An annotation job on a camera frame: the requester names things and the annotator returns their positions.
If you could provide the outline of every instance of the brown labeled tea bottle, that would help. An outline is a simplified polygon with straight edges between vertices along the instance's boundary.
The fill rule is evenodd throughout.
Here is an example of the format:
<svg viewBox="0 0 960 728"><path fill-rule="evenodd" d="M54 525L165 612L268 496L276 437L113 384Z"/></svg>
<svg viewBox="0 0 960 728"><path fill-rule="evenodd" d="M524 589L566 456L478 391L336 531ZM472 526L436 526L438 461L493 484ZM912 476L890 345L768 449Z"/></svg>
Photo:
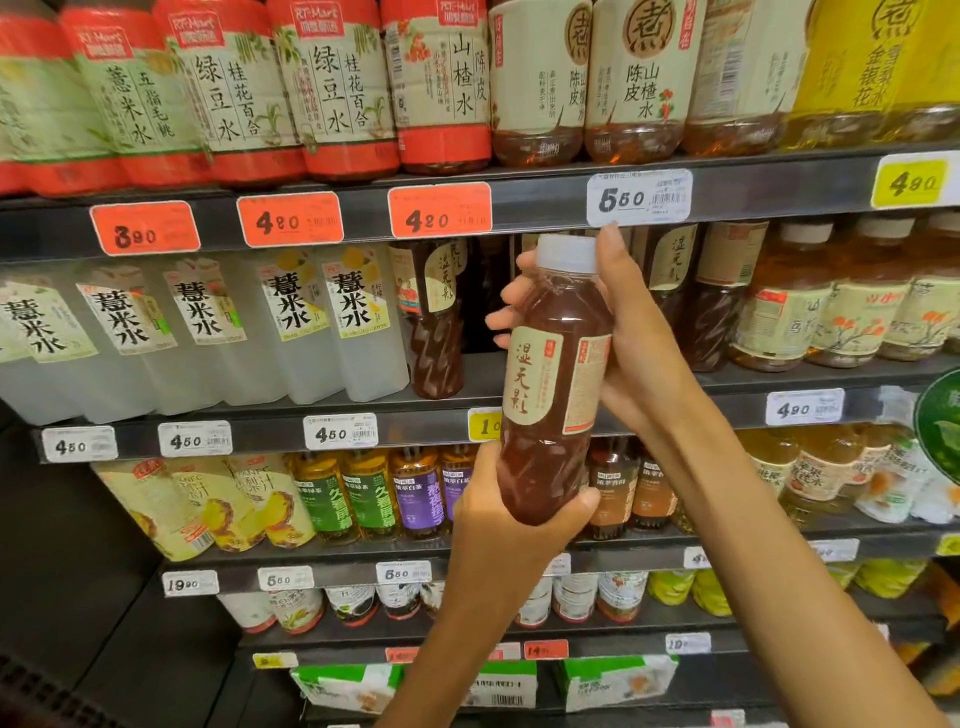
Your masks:
<svg viewBox="0 0 960 728"><path fill-rule="evenodd" d="M410 385L429 400L453 397L464 386L454 242L395 240L390 258Z"/></svg>
<svg viewBox="0 0 960 728"><path fill-rule="evenodd" d="M747 291L729 356L741 367L786 372L804 360L833 288L824 243L832 223L780 223Z"/></svg>
<svg viewBox="0 0 960 728"><path fill-rule="evenodd" d="M640 471L636 479L631 528L663 528L677 507L677 496L670 481L649 450L640 455Z"/></svg>
<svg viewBox="0 0 960 728"><path fill-rule="evenodd" d="M638 456L636 437L596 437L590 443L590 485L600 491L600 505L587 526L591 539L606 541L623 533L634 503Z"/></svg>
<svg viewBox="0 0 960 728"><path fill-rule="evenodd" d="M503 386L497 480L514 517L539 525L585 482L613 316L596 285L596 241L540 236Z"/></svg>
<svg viewBox="0 0 960 728"><path fill-rule="evenodd" d="M680 313L690 259L699 225L655 225L634 228L630 252L643 280L672 327Z"/></svg>
<svg viewBox="0 0 960 728"><path fill-rule="evenodd" d="M754 276L767 222L710 223L674 330L694 372L715 372Z"/></svg>
<svg viewBox="0 0 960 728"><path fill-rule="evenodd" d="M912 217L863 215L848 238L827 247L838 277L810 341L806 360L849 369L874 358L910 285L903 241Z"/></svg>

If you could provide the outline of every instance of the bottle label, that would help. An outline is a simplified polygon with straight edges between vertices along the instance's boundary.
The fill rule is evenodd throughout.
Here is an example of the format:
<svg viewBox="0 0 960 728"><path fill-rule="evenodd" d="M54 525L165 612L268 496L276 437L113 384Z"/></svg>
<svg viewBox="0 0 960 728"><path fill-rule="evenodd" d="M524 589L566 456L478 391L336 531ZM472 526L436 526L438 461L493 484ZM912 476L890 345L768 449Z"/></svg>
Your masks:
<svg viewBox="0 0 960 728"><path fill-rule="evenodd" d="M787 482L794 493L808 500L827 501L836 498L850 480L850 472L850 463L831 463L801 450Z"/></svg>
<svg viewBox="0 0 960 728"><path fill-rule="evenodd" d="M530 327L513 330L503 386L503 414L511 422L533 425L550 411L563 349L559 333Z"/></svg>
<svg viewBox="0 0 960 728"><path fill-rule="evenodd" d="M824 305L810 345L840 354L876 352L906 290L906 283L838 283Z"/></svg>
<svg viewBox="0 0 960 728"><path fill-rule="evenodd" d="M593 613L600 574L577 573L554 579L553 598L557 612L567 619L581 621Z"/></svg>
<svg viewBox="0 0 960 728"><path fill-rule="evenodd" d="M590 485L600 491L600 505L590 518L593 525L620 525L630 518L636 492L636 470L605 472L590 469Z"/></svg>
<svg viewBox="0 0 960 728"><path fill-rule="evenodd" d="M937 349L960 315L960 279L926 277L910 284L884 341Z"/></svg>
<svg viewBox="0 0 960 728"><path fill-rule="evenodd" d="M17 161L83 161L113 155L110 137L74 61L2 57L0 124Z"/></svg>
<svg viewBox="0 0 960 728"><path fill-rule="evenodd" d="M166 50L133 47L136 38L127 31L139 35L138 26L73 30L81 48L77 63L113 145L120 155L200 152L177 63Z"/></svg>
<svg viewBox="0 0 960 728"><path fill-rule="evenodd" d="M317 269L305 256L282 253L276 265L261 266L258 273L280 341L293 341L329 326Z"/></svg>
<svg viewBox="0 0 960 728"><path fill-rule="evenodd" d="M184 260L178 270L163 277L194 342L214 346L247 341L218 263L197 265Z"/></svg>
<svg viewBox="0 0 960 728"><path fill-rule="evenodd" d="M444 499L435 470L411 477L394 476L396 503L407 528L433 528L444 522Z"/></svg>
<svg viewBox="0 0 960 728"><path fill-rule="evenodd" d="M344 485L357 522L364 528L391 528L396 523L394 505L387 489L386 471L372 475L347 475Z"/></svg>
<svg viewBox="0 0 960 728"><path fill-rule="evenodd" d="M40 364L85 359L98 353L48 279L6 281L0 287L0 316Z"/></svg>
<svg viewBox="0 0 960 728"><path fill-rule="evenodd" d="M829 288L761 288L744 305L733 346L761 359L800 358L829 295Z"/></svg>
<svg viewBox="0 0 960 728"><path fill-rule="evenodd" d="M398 129L490 123L490 58L483 0L387 23L387 67Z"/></svg>
<svg viewBox="0 0 960 728"><path fill-rule="evenodd" d="M697 280L710 285L749 285L769 225L710 223L697 264Z"/></svg>
<svg viewBox="0 0 960 728"><path fill-rule="evenodd" d="M336 475L316 480L298 480L300 499L310 514L313 527L320 533L338 533L353 525L340 479Z"/></svg>
<svg viewBox="0 0 960 728"><path fill-rule="evenodd" d="M442 463L441 473L444 475L446 517L453 521L453 506L464 494L464 488L473 477L473 466L462 467L456 463Z"/></svg>
<svg viewBox="0 0 960 728"><path fill-rule="evenodd" d="M643 458L636 480L633 512L646 519L662 519L677 509L677 495L670 487L660 466L650 458Z"/></svg>
<svg viewBox="0 0 960 728"><path fill-rule="evenodd" d="M93 315L100 322L113 346L124 355L162 352L173 349L177 340L163 317L156 299L146 295L143 274L138 268L98 271L95 278L123 277L133 290L113 285L77 283Z"/></svg>
<svg viewBox="0 0 960 728"><path fill-rule="evenodd" d="M587 126L683 122L707 3L605 0L593 8Z"/></svg>
<svg viewBox="0 0 960 728"><path fill-rule="evenodd" d="M666 232L657 241L647 286L651 291L675 291L686 280L696 238L697 226L684 225Z"/></svg>
<svg viewBox="0 0 960 728"><path fill-rule="evenodd" d="M885 110L914 55L923 12L922 2L816 3L794 113Z"/></svg>
<svg viewBox="0 0 960 728"><path fill-rule="evenodd" d="M495 132L583 129L591 15L582 0L521 0L491 10Z"/></svg>
<svg viewBox="0 0 960 728"><path fill-rule="evenodd" d="M764 460L759 460L752 455L750 455L750 462L754 464L754 468L756 468L756 474L760 476L760 479L764 483L770 483L774 489L774 493L779 496L780 493L783 492L783 488L786 486L787 478L790 476L790 471L793 469L793 463L786 463L785 465L781 463L768 463Z"/></svg>
<svg viewBox="0 0 960 728"><path fill-rule="evenodd" d="M386 283L374 248L345 248L340 260L324 263L324 278L340 338L390 328Z"/></svg>
<svg viewBox="0 0 960 728"><path fill-rule="evenodd" d="M276 44L307 152L396 138L379 28L348 22L336 1L294 2L291 10L293 23L276 29Z"/></svg>
<svg viewBox="0 0 960 728"><path fill-rule="evenodd" d="M183 69L211 152L298 145L271 37L225 31L212 11L173 12L167 19L173 29L167 45Z"/></svg>
<svg viewBox="0 0 960 728"><path fill-rule="evenodd" d="M613 609L635 609L643 599L648 576L647 571L606 571L600 574L600 598Z"/></svg>
<svg viewBox="0 0 960 728"><path fill-rule="evenodd" d="M714 0L707 8L690 116L724 121L793 109L811 0ZM764 130L771 140L776 129Z"/></svg>
<svg viewBox="0 0 960 728"><path fill-rule="evenodd" d="M612 336L582 336L577 345L570 395L564 416L564 435L588 432L597 419L600 387L607 372Z"/></svg>

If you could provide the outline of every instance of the bottle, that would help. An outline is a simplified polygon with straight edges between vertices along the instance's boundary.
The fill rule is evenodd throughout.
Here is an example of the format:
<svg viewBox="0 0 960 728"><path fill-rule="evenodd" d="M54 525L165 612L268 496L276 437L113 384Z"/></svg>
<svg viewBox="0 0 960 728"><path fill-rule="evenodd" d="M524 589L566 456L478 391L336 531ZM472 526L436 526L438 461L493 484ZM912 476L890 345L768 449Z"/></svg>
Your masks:
<svg viewBox="0 0 960 728"><path fill-rule="evenodd" d="M227 463L274 546L303 546L317 535L282 455L231 455Z"/></svg>
<svg viewBox="0 0 960 728"><path fill-rule="evenodd" d="M148 188L211 182L180 65L149 0L70 0L60 26L130 181Z"/></svg>
<svg viewBox="0 0 960 728"><path fill-rule="evenodd" d="M708 0L685 152L735 157L777 146L804 72L810 5Z"/></svg>
<svg viewBox="0 0 960 728"><path fill-rule="evenodd" d="M286 395L267 344L276 327L259 305L262 294L245 284L241 258L164 257L161 265L167 292L215 374L221 398L238 407Z"/></svg>
<svg viewBox="0 0 960 728"><path fill-rule="evenodd" d="M266 535L253 501L237 487L227 463L219 457L167 460L170 475L224 551L248 551Z"/></svg>
<svg viewBox="0 0 960 728"><path fill-rule="evenodd" d="M594 248L589 237L540 236L534 289L510 337L497 479L504 504L530 525L585 481L613 331Z"/></svg>
<svg viewBox="0 0 960 728"><path fill-rule="evenodd" d="M431 619L437 618L440 611L440 605L444 601L445 581L431 581L426 584L420 584L420 601Z"/></svg>
<svg viewBox="0 0 960 728"><path fill-rule="evenodd" d="M202 353L181 322L176 333L170 321L179 318L173 306L162 310L155 293L162 280L135 265L81 265L76 289L121 355L136 361L156 394L156 411L179 415L220 401L211 372L204 370Z"/></svg>
<svg viewBox="0 0 960 728"><path fill-rule="evenodd" d="M855 147L873 138L918 47L924 3L887 10L875 0L814 3L806 68L781 148Z"/></svg>
<svg viewBox="0 0 960 728"><path fill-rule="evenodd" d="M676 607L686 601L696 577L696 570L651 571L647 591L657 601Z"/></svg>
<svg viewBox="0 0 960 728"><path fill-rule="evenodd" d="M590 442L590 486L600 491L600 505L590 517L587 533L595 541L615 539L626 527L636 491L638 446L633 437L597 437Z"/></svg>
<svg viewBox="0 0 960 728"><path fill-rule="evenodd" d="M795 430L800 455L793 464L780 503L796 523L829 510L863 454L863 436L852 425L808 425Z"/></svg>
<svg viewBox="0 0 960 728"><path fill-rule="evenodd" d="M444 530L436 448L397 448L390 454L390 478L396 504L412 539L431 539Z"/></svg>
<svg viewBox="0 0 960 728"><path fill-rule="evenodd" d="M734 431L747 451L756 474L780 497L793 464L800 455L800 444L790 427L738 429Z"/></svg>
<svg viewBox="0 0 960 728"><path fill-rule="evenodd" d="M490 57L484 0L383 0L400 161L413 175L490 163Z"/></svg>
<svg viewBox="0 0 960 728"><path fill-rule="evenodd" d="M621 624L636 619L649 575L649 571L605 571L600 574L597 586L600 614Z"/></svg>
<svg viewBox="0 0 960 728"><path fill-rule="evenodd" d="M707 3L597 0L587 151L605 164L666 159L684 135Z"/></svg>
<svg viewBox="0 0 960 728"><path fill-rule="evenodd" d="M338 546L356 541L358 533L337 467L337 453L301 452L294 462L297 489L317 533Z"/></svg>
<svg viewBox="0 0 960 728"><path fill-rule="evenodd" d="M154 18L182 69L214 179L253 187L302 177L306 165L263 3L157 0Z"/></svg>
<svg viewBox="0 0 960 728"><path fill-rule="evenodd" d="M644 448L636 479L631 528L663 528L677 507L677 496L653 455Z"/></svg>
<svg viewBox="0 0 960 728"><path fill-rule="evenodd" d="M713 569L700 569L693 579L693 600L697 606L715 617L733 614L727 595L723 593L720 580Z"/></svg>
<svg viewBox="0 0 960 728"><path fill-rule="evenodd" d="M671 327L680 315L699 228L696 224L638 226L632 235L631 256Z"/></svg>
<svg viewBox="0 0 960 728"><path fill-rule="evenodd" d="M567 164L584 143L592 6L492 0L493 152L507 167Z"/></svg>
<svg viewBox="0 0 960 728"><path fill-rule="evenodd" d="M937 471L914 432L905 426L896 430L892 446L856 500L858 511L883 523L906 521L920 491Z"/></svg>
<svg viewBox="0 0 960 728"><path fill-rule="evenodd" d="M390 619L409 619L420 611L420 584L378 584L376 595Z"/></svg>
<svg viewBox="0 0 960 728"><path fill-rule="evenodd" d="M146 415L156 407L154 388L137 357L122 356L80 301L76 270L69 262L0 272L0 315L89 421Z"/></svg>
<svg viewBox="0 0 960 728"><path fill-rule="evenodd" d="M393 539L399 534L396 494L390 485L385 449L346 450L341 472L350 507L365 539Z"/></svg>
<svg viewBox="0 0 960 728"><path fill-rule="evenodd" d="M0 312L0 400L28 425L44 426L83 414L65 390L44 374L13 321Z"/></svg>
<svg viewBox="0 0 960 728"><path fill-rule="evenodd" d="M860 589L884 599L905 595L928 562L919 559L867 559L853 578Z"/></svg>
<svg viewBox="0 0 960 728"><path fill-rule="evenodd" d="M0 5L0 59L10 71L0 75L0 121L30 189L72 197L130 184L50 8Z"/></svg>
<svg viewBox="0 0 960 728"><path fill-rule="evenodd" d="M444 479L446 518L453 523L453 506L473 477L477 445L444 445L440 448L440 475Z"/></svg>
<svg viewBox="0 0 960 728"><path fill-rule="evenodd" d="M850 239L828 246L828 265L838 276L806 359L849 369L874 358L910 284L903 240L912 217L862 215Z"/></svg>
<svg viewBox="0 0 960 728"><path fill-rule="evenodd" d="M544 576L527 600L523 602L520 611L516 613L514 624L527 629L536 629L546 622L550 616L550 601L553 594L553 577Z"/></svg>
<svg viewBox="0 0 960 728"><path fill-rule="evenodd" d="M590 619L597 597L598 573L572 573L553 580L553 611L573 624Z"/></svg>
<svg viewBox="0 0 960 728"><path fill-rule="evenodd" d="M303 248L287 248L254 253L247 262L246 283L262 292L259 308L276 327L271 339L287 396L312 404L341 391L323 283L312 260Z"/></svg>
<svg viewBox="0 0 960 728"><path fill-rule="evenodd" d="M162 460L110 460L90 467L165 558L186 561L213 546L213 535Z"/></svg>
<svg viewBox="0 0 960 728"><path fill-rule="evenodd" d="M345 627L362 627L376 614L376 589L359 587L326 587L326 598Z"/></svg>
<svg viewBox="0 0 960 728"><path fill-rule="evenodd" d="M769 223L710 223L674 330L694 372L715 372L754 276Z"/></svg>
<svg viewBox="0 0 960 728"><path fill-rule="evenodd" d="M833 287L824 246L832 230L832 223L780 223L757 261L728 348L732 361L760 372L786 372L804 360Z"/></svg>
<svg viewBox="0 0 960 728"><path fill-rule="evenodd" d="M453 397L464 386L453 247L449 240L390 244L410 385L428 400Z"/></svg>
<svg viewBox="0 0 960 728"><path fill-rule="evenodd" d="M385 245L326 246L316 253L324 300L337 335L334 349L353 401L370 401L410 381L400 338L396 292Z"/></svg>
<svg viewBox="0 0 960 728"><path fill-rule="evenodd" d="M883 337L879 355L919 361L938 352L960 318L960 211L930 215L906 243L913 281Z"/></svg>
<svg viewBox="0 0 960 728"><path fill-rule="evenodd" d="M309 632L324 615L324 591L290 589L270 592L270 608L280 626L292 635Z"/></svg>
<svg viewBox="0 0 960 728"><path fill-rule="evenodd" d="M248 635L264 632L276 624L276 615L270 609L270 595L266 592L217 595L217 599Z"/></svg>
<svg viewBox="0 0 960 728"><path fill-rule="evenodd" d="M268 0L307 172L329 182L400 168L375 0Z"/></svg>
<svg viewBox="0 0 960 728"><path fill-rule="evenodd" d="M900 86L876 139L884 142L946 141L960 132L957 54L960 6L927 0L917 44L906 60Z"/></svg>

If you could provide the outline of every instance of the bottle cap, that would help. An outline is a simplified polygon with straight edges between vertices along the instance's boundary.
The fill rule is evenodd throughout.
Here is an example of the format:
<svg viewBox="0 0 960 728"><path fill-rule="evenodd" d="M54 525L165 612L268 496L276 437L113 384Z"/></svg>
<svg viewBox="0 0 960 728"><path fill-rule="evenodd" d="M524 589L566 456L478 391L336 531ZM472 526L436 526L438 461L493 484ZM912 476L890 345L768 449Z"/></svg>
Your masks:
<svg viewBox="0 0 960 728"><path fill-rule="evenodd" d="M960 232L960 210L944 210L930 215L931 230Z"/></svg>
<svg viewBox="0 0 960 728"><path fill-rule="evenodd" d="M906 237L913 230L915 218L862 215L856 221L856 231L867 237Z"/></svg>
<svg viewBox="0 0 960 728"><path fill-rule="evenodd" d="M541 235L537 244L537 266L592 276L597 272L596 245L592 237Z"/></svg>
<svg viewBox="0 0 960 728"><path fill-rule="evenodd" d="M780 223L780 237L788 243L826 243L833 223Z"/></svg>

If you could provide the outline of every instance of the price tag reading 4.50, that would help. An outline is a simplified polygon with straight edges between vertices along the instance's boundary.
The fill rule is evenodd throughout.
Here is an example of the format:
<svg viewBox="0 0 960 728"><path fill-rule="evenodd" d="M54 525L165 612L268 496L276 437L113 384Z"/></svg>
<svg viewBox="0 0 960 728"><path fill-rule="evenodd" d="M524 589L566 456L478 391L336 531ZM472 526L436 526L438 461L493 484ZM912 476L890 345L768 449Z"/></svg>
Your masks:
<svg viewBox="0 0 960 728"><path fill-rule="evenodd" d="M233 432L226 420L195 423L163 423L156 428L163 457L229 455L233 452Z"/></svg>
<svg viewBox="0 0 960 728"><path fill-rule="evenodd" d="M46 427L40 440L49 463L92 463L120 456L116 433L110 425Z"/></svg>
<svg viewBox="0 0 960 728"><path fill-rule="evenodd" d="M187 253L200 249L193 210L183 200L94 205L90 219L107 255Z"/></svg>
<svg viewBox="0 0 960 728"><path fill-rule="evenodd" d="M493 230L486 182L394 187L387 195L394 237L450 237Z"/></svg>
<svg viewBox="0 0 960 728"><path fill-rule="evenodd" d="M433 581L433 569L429 561L377 562L377 584L419 584L426 581Z"/></svg>
<svg viewBox="0 0 960 728"><path fill-rule="evenodd" d="M380 442L376 415L307 415L303 418L303 442L309 450L375 448Z"/></svg>
<svg viewBox="0 0 960 728"><path fill-rule="evenodd" d="M244 240L251 248L339 243L344 239L336 192L241 197L237 214Z"/></svg>
<svg viewBox="0 0 960 728"><path fill-rule="evenodd" d="M801 392L771 392L767 395L767 426L825 425L843 417L842 389L808 389Z"/></svg>
<svg viewBox="0 0 960 728"><path fill-rule="evenodd" d="M503 410L500 407L471 407L467 410L467 433L472 443L485 443L500 439L500 423Z"/></svg>
<svg viewBox="0 0 960 728"><path fill-rule="evenodd" d="M876 167L871 205L933 207L960 204L960 153L887 155Z"/></svg>

